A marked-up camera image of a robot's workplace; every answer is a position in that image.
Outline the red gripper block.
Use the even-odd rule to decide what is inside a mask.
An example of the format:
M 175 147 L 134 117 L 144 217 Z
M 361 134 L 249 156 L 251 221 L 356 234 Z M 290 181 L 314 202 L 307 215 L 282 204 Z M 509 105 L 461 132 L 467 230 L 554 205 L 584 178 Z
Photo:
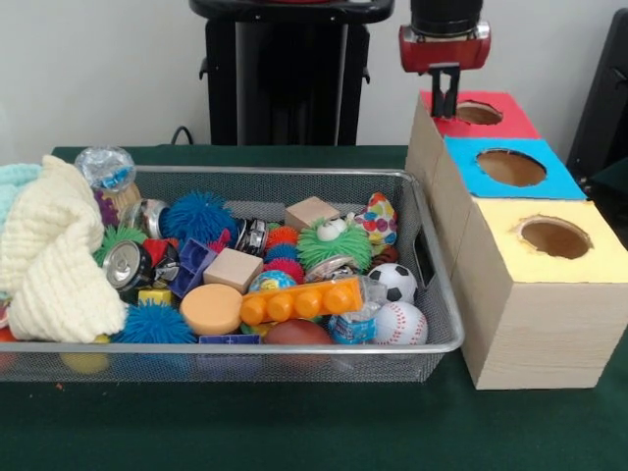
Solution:
M 440 118 L 443 113 L 443 94 L 441 88 L 441 70 L 436 66 L 449 67 L 445 73 L 449 76 L 449 87 L 445 94 L 445 117 L 456 114 L 458 87 L 461 70 L 478 70 L 484 67 L 489 56 L 492 38 L 454 40 L 454 41 L 412 41 L 400 38 L 400 60 L 408 73 L 425 74 L 429 71 L 432 78 L 431 116 Z

